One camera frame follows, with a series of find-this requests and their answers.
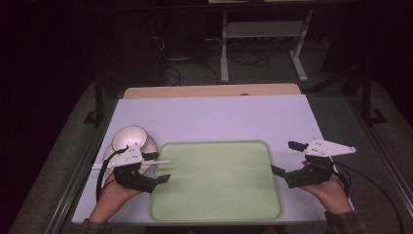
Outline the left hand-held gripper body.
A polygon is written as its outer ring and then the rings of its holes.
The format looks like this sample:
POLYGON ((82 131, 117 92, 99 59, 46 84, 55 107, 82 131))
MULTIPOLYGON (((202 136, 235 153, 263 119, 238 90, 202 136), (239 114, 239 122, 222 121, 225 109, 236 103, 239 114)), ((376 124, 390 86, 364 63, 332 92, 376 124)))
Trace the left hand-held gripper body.
POLYGON ((157 186, 156 179, 138 171, 143 163, 150 161, 143 159, 138 146, 130 146, 112 163, 116 181, 126 188, 152 193, 157 186))

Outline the white metal stand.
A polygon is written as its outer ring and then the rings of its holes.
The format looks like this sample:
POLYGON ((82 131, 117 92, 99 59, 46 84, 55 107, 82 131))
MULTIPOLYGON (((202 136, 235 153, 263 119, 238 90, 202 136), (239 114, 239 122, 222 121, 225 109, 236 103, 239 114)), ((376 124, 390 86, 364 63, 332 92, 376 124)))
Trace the white metal stand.
POLYGON ((298 39, 294 50, 289 51, 290 59, 293 63, 299 81, 306 83, 307 74, 300 60, 300 53, 310 27, 313 16, 313 9, 306 12, 302 20, 282 20, 282 21, 227 21, 227 13, 223 13, 222 37, 221 37, 221 56, 220 56, 220 75, 221 82, 228 83, 229 69, 227 60, 227 40, 241 38, 282 38, 294 37, 298 39))

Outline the black metal stand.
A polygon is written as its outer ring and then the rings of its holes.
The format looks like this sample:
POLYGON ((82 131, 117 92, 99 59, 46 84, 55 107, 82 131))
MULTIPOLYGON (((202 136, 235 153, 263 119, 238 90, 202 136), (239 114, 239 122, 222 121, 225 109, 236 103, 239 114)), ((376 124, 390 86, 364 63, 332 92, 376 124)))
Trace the black metal stand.
POLYGON ((94 111, 89 111, 84 123, 94 124, 96 127, 99 126, 103 119, 103 89, 100 79, 100 73, 94 76, 94 111))
POLYGON ((386 123, 387 119, 379 109, 371 108, 372 79, 371 72, 365 69, 362 79, 361 117, 368 126, 386 123))

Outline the green tray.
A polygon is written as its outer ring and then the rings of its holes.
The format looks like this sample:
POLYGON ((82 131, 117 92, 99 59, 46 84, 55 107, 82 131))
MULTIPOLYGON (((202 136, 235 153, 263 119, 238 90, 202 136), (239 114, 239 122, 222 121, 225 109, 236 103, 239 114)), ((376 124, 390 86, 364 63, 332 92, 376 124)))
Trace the green tray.
POLYGON ((272 220, 282 215, 272 157, 260 140, 168 143, 156 175, 169 181, 151 195, 158 222, 272 220))

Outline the metal rail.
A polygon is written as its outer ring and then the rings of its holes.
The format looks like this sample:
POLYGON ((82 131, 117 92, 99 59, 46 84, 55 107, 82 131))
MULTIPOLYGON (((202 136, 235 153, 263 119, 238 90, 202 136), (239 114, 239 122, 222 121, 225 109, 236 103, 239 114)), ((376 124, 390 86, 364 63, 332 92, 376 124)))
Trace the metal rail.
POLYGON ((104 139, 110 119, 118 101, 110 98, 101 107, 102 113, 96 120, 79 122, 69 118, 63 128, 62 136, 57 139, 56 150, 51 157, 53 162, 47 172, 51 187, 58 188, 53 215, 47 222, 44 234, 58 234, 82 192, 89 177, 91 165, 104 139))
POLYGON ((385 165, 390 181, 397 194, 407 211, 413 216, 413 188, 408 184, 401 173, 401 170, 397 167, 391 151, 387 148, 374 128, 377 124, 388 124, 389 121, 379 109, 373 109, 372 111, 368 110, 367 116, 364 116, 361 106, 357 104, 357 101, 353 97, 347 97, 346 102, 349 104, 352 112, 356 115, 359 123, 365 128, 370 141, 385 165))

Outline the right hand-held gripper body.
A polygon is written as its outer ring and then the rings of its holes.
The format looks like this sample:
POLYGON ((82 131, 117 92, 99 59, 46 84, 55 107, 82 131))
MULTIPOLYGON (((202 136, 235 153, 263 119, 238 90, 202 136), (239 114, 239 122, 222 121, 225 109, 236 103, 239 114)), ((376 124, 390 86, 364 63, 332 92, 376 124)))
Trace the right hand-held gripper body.
POLYGON ((314 139, 307 144, 307 149, 303 151, 307 164, 300 170, 285 174, 285 181, 289 188, 328 181, 334 172, 332 157, 356 152, 353 146, 324 139, 314 139))

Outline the person's right hand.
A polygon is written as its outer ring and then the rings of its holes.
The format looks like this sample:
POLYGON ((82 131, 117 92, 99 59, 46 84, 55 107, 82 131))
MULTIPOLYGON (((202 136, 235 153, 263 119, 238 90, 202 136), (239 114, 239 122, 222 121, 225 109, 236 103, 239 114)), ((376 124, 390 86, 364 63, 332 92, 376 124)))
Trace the person's right hand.
POLYGON ((337 175, 332 175, 328 181, 321 184, 306 185, 301 189, 315 196, 331 214, 344 214, 353 210, 337 175))

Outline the white plate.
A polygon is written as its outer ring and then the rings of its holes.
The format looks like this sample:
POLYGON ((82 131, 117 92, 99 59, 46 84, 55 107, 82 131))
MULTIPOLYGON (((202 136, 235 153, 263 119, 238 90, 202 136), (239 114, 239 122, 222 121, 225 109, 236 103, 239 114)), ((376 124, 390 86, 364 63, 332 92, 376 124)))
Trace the white plate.
MULTIPOLYGON (((103 154, 103 159, 102 161, 105 161, 112 153, 114 153, 115 150, 113 149, 112 145, 109 145, 106 148, 106 151, 103 154)), ((148 137, 146 140, 146 143, 144 144, 144 146, 141 148, 141 153, 142 154, 147 154, 147 153, 157 153, 158 152, 158 146, 155 142, 155 140, 152 137, 148 137)), ((141 174, 144 174, 145 172, 147 172, 150 169, 149 165, 146 166, 141 166, 139 168, 139 172, 141 174)))

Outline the person's left hand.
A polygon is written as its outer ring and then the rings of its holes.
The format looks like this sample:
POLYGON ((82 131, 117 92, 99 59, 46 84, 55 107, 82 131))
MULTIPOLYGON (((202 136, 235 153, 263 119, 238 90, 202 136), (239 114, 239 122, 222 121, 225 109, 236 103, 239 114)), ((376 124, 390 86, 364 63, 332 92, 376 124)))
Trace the person's left hand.
POLYGON ((119 211, 128 200, 140 194, 140 191, 120 185, 114 174, 111 174, 104 183, 100 196, 94 208, 94 215, 113 215, 119 211))

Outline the white bowl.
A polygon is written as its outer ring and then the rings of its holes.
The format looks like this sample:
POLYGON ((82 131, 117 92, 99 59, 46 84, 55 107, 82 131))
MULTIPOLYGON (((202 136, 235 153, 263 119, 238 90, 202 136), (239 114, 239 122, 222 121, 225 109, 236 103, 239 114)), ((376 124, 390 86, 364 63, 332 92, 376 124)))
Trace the white bowl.
POLYGON ((148 138, 147 132, 140 126, 128 126, 118 131, 112 138, 112 148, 117 151, 137 144, 144 146, 148 138))

